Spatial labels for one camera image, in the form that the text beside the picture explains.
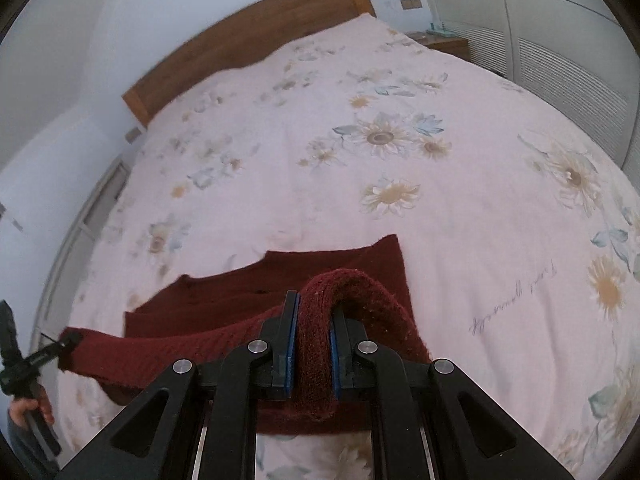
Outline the person's left hand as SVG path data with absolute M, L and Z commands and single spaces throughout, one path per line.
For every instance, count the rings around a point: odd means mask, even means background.
M 39 412 L 49 426 L 55 422 L 53 408 L 47 390 L 43 386 L 38 387 L 38 393 L 34 398 L 19 398 L 14 396 L 9 406 L 9 418 L 17 427 L 29 430 L 27 415 Z

